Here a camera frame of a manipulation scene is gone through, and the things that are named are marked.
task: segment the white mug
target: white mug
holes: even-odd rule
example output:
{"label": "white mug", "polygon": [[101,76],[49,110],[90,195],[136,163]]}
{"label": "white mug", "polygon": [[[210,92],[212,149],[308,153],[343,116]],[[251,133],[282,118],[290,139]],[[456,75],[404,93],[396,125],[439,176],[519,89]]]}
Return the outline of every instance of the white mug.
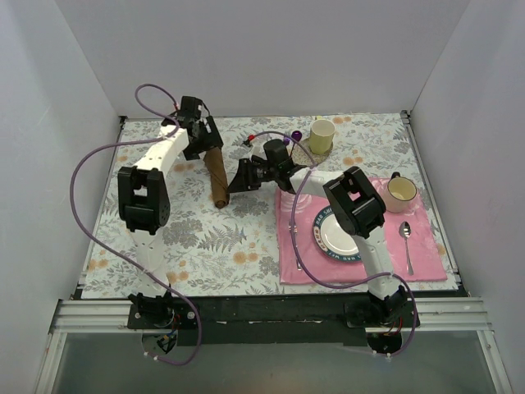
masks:
{"label": "white mug", "polygon": [[417,194],[418,188],[411,180],[394,172],[381,197],[385,201],[388,212],[400,213],[409,207],[410,201],[415,199]]}
{"label": "white mug", "polygon": [[336,125],[328,119],[317,119],[310,124],[310,150],[315,154],[325,153],[331,146]]}

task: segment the beige cup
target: beige cup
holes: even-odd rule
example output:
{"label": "beige cup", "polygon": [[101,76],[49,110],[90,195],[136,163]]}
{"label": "beige cup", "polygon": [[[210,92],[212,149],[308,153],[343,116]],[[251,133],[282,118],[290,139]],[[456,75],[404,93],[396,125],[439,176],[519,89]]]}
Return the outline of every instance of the beige cup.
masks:
{"label": "beige cup", "polygon": [[331,146],[336,125],[328,119],[317,119],[310,124],[310,150],[315,154],[325,153]]}
{"label": "beige cup", "polygon": [[392,178],[382,191],[381,197],[383,201],[385,201],[388,212],[400,213],[409,207],[410,201],[412,201],[417,194],[418,188],[411,180],[401,176],[398,172],[394,172]]}

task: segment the spoon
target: spoon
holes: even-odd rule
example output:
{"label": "spoon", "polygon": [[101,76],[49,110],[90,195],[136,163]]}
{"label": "spoon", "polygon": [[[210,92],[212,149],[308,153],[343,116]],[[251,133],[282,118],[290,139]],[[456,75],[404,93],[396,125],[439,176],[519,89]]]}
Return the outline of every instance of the spoon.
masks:
{"label": "spoon", "polygon": [[399,235],[404,238],[404,246],[407,249],[407,265],[409,266],[409,275],[413,275],[413,268],[412,263],[410,262],[410,254],[409,254],[409,237],[410,234],[412,234],[412,230],[410,230],[410,225],[408,222],[402,222],[401,226],[399,226]]}

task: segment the table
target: table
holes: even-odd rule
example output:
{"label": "table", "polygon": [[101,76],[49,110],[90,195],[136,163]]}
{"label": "table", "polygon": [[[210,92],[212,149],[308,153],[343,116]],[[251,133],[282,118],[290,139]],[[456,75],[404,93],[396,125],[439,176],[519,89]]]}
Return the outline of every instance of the table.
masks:
{"label": "table", "polygon": [[[247,135],[261,131],[307,132],[314,117],[225,117],[217,118],[224,140],[223,155],[229,181],[238,159],[249,153],[241,145]],[[331,156],[321,170],[345,170],[356,164],[367,175],[388,177],[400,171],[416,183],[431,222],[441,261],[447,272],[444,282],[412,282],[415,291],[445,291],[458,288],[454,269],[444,247],[431,199],[419,170],[412,141],[399,114],[348,114],[325,116],[337,128]],[[127,121],[121,140],[144,140],[158,133],[159,121]],[[130,257],[133,242],[118,216],[116,174],[133,165],[147,145],[120,147],[116,152],[96,236]],[[203,161],[179,158],[167,175],[171,216],[164,230],[165,259],[170,283],[187,296],[245,296],[342,292],[319,285],[281,285],[276,240],[275,189],[267,183],[260,190],[232,195],[231,203],[219,210],[211,201],[208,171]],[[86,264],[83,299],[126,298],[134,291],[138,270],[91,245]],[[366,291],[366,285],[343,292]]]}

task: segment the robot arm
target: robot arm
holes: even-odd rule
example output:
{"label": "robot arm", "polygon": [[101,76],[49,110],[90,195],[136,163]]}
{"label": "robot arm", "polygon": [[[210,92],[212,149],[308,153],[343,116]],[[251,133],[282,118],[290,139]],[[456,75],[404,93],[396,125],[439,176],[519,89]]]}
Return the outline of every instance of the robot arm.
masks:
{"label": "robot arm", "polygon": [[[294,190],[299,188],[307,172],[308,169],[301,169],[290,178]],[[351,167],[343,174],[314,171],[302,192],[328,198],[337,222],[354,239],[369,277],[393,272],[382,227],[385,203],[361,169]],[[351,199],[349,193],[359,197]],[[392,277],[378,277],[368,283],[368,291],[379,300],[394,295],[398,287]]]}
{"label": "robot arm", "polygon": [[[179,122],[179,130],[170,138],[152,145],[133,166],[122,167],[117,175],[119,215],[136,245],[137,261],[155,277],[167,284],[162,230],[170,217],[170,200],[165,176],[182,152],[187,160],[223,143],[212,116],[201,119],[204,103],[185,96],[180,109],[171,115]],[[175,129],[173,121],[164,120],[159,136]],[[144,277],[138,292],[146,296],[162,294],[164,289]]]}
{"label": "robot arm", "polygon": [[[256,190],[262,182],[275,181],[284,191],[295,193],[309,169],[295,165],[283,141],[270,140],[263,146],[266,159],[253,156],[240,160],[230,193]],[[370,277],[393,272],[382,228],[385,203],[358,167],[341,172],[315,170],[307,179],[303,193],[327,197],[341,228],[350,234],[359,249]],[[351,199],[350,194],[357,196]],[[406,303],[404,288],[392,277],[378,277],[368,283],[374,308],[382,321],[391,321]]]}

